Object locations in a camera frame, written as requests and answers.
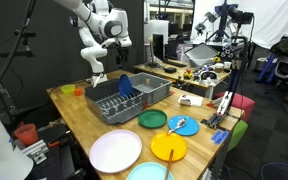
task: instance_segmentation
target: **wooden table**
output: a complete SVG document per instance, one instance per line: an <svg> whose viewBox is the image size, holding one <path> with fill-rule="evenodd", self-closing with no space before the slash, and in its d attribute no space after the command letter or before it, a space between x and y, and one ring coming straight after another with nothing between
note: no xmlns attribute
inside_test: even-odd
<svg viewBox="0 0 288 180"><path fill-rule="evenodd" d="M119 70L108 73L107 76L108 79L112 79L119 77L121 74L131 75L129 72ZM76 86L85 88L87 84L79 83L76 84ZM223 149L222 147L224 144L227 146L228 143L222 143L221 145L214 144L211 137L216 131L207 128L204 124L200 123L202 119L209 119L215 112L215 109L206 106L210 101L209 99L204 98L202 107L180 105L177 103L179 97L184 93L190 93L173 87L171 87L171 91L174 92L174 94L147 109L163 110L167 114L168 118L175 115L187 115L199 122L199 132L193 136L184 137L188 143L188 152L183 159L172 164L171 172L175 179L200 179L214 157L220 153L221 149ZM135 117L124 124L108 125L102 122L89 110L84 95L74 96L72 94L64 94L61 92L60 88L57 88L51 93L50 97L64 118L67 126L73 132L74 137L87 155L89 155L92 145L99 137L113 130L131 130L141 138L143 147L137 161L128 169L119 173L105 174L97 171L101 179L126 179L132 169L144 162L156 162L164 166L167 165L166 161L158 159L150 149L150 142L153 136L161 131L169 130L167 124L158 129L146 129L139 125L137 117ZM232 108L230 113L235 116L240 116L241 110ZM237 119L227 116L221 123L221 126L231 131L236 123Z"/></svg>
<svg viewBox="0 0 288 180"><path fill-rule="evenodd" d="M137 71L147 72L149 74L153 74L156 76L170 79L171 81L178 80L178 76L180 75L182 77L183 82L188 82L189 84L194 85L198 88L205 89L205 96L204 97L212 99L214 86L206 85L206 84L199 83L198 81L193 81L193 80L183 80L183 74L186 71L187 67L176 67L176 66L169 65L169 64L163 64L162 61L159 61L159 63L164 67L175 67L177 69L177 72L170 74L170 73L164 72L164 70L161 68L151 68L149 66L146 66L145 64L136 65L136 66L134 66L134 68ZM229 73L222 72L222 73L218 73L217 75L218 75L218 81L221 82L229 76Z"/></svg>

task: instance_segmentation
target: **plate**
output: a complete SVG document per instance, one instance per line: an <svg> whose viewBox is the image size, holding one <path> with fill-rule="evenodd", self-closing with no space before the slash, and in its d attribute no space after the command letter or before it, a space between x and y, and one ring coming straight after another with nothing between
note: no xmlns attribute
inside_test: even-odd
<svg viewBox="0 0 288 180"><path fill-rule="evenodd" d="M136 166L126 180L163 180L165 177L166 167L155 162L146 162ZM168 180L174 180L171 172L169 172Z"/></svg>
<svg viewBox="0 0 288 180"><path fill-rule="evenodd" d="M120 91L121 96L129 96L132 92L132 81L126 75L122 74L118 81L118 89Z"/></svg>
<svg viewBox="0 0 288 180"><path fill-rule="evenodd" d="M173 161L182 159L187 153L187 143L176 133L167 135L167 132L156 134L151 141L151 150L158 158L168 161L171 150L174 149Z"/></svg>
<svg viewBox="0 0 288 180"><path fill-rule="evenodd" d="M142 141L137 134L129 130L115 130L96 140L89 156L98 171L116 173L131 166L141 151Z"/></svg>
<svg viewBox="0 0 288 180"><path fill-rule="evenodd" d="M168 121L168 127L173 129L176 127L177 122L182 119L186 119L186 124L175 130L174 132L182 135L182 136L190 136L196 134L200 130L200 126L198 125L197 121L189 116L174 116Z"/></svg>
<svg viewBox="0 0 288 180"><path fill-rule="evenodd" d="M167 115L160 110L151 109L138 115L139 123L146 128L158 128L167 121Z"/></svg>

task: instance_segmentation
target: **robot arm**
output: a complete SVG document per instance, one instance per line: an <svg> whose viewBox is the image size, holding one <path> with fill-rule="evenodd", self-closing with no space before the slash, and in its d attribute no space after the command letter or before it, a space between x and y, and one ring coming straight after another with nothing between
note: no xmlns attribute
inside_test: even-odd
<svg viewBox="0 0 288 180"><path fill-rule="evenodd" d="M106 56L106 47L113 43L122 48L132 45L128 35L126 12L123 9L113 8L107 0L93 0L88 6L84 5L82 0L55 0L55 2L78 16L72 18L71 23L80 28L80 37L87 46L81 50L81 56L91 64L93 87L106 81L103 64L96 58ZM94 40L90 31L108 39L100 45Z"/></svg>

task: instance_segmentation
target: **table leg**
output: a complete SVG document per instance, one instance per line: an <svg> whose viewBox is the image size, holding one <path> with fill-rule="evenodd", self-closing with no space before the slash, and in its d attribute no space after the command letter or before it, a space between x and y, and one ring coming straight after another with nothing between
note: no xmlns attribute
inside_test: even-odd
<svg viewBox="0 0 288 180"><path fill-rule="evenodd" d="M206 89L205 91L205 97L212 99L213 98L213 91L214 91L214 87L210 86L208 89Z"/></svg>
<svg viewBox="0 0 288 180"><path fill-rule="evenodd" d="M226 137L226 140L224 141L223 147L220 149L219 153L216 156L215 162L213 164L213 170L212 170L212 180L220 179L222 167L224 165L224 161L226 158L227 150L231 142L232 132L228 134Z"/></svg>

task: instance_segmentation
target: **black wall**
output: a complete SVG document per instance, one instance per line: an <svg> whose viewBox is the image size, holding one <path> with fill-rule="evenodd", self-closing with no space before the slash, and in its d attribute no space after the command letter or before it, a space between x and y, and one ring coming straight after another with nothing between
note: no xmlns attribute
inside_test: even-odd
<svg viewBox="0 0 288 180"><path fill-rule="evenodd" d="M20 29L27 0L0 0L0 42ZM123 69L133 71L133 66L144 61L143 2L141 0L111 0L113 5L128 14L129 34L133 46L129 48L128 62ZM26 32L35 32L30 39L33 58L15 57L3 79L18 109L43 105L48 101L47 88L85 79L92 75L88 62L81 58L84 48L78 29L72 27L68 17L73 13L54 1L38 0ZM0 45L0 52L9 52L14 40ZM117 70L116 49L109 49L108 56L98 59L106 72ZM0 67L5 59L0 60Z"/></svg>

